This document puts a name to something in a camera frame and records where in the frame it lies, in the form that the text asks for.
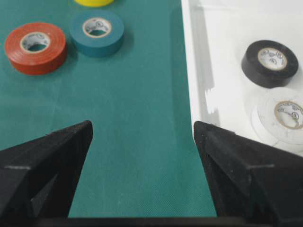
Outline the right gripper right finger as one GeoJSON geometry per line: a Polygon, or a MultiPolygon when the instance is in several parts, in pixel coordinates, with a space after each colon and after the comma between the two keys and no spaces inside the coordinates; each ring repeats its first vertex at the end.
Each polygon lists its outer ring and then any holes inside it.
{"type": "Polygon", "coordinates": [[[301,156],[201,121],[194,123],[194,141],[218,216],[302,226],[301,156]]]}

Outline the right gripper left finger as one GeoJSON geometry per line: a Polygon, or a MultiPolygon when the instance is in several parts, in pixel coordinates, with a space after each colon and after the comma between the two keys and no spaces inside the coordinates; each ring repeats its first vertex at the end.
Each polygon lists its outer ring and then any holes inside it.
{"type": "Polygon", "coordinates": [[[67,218],[93,138],[83,121],[0,152],[0,224],[67,218]]]}

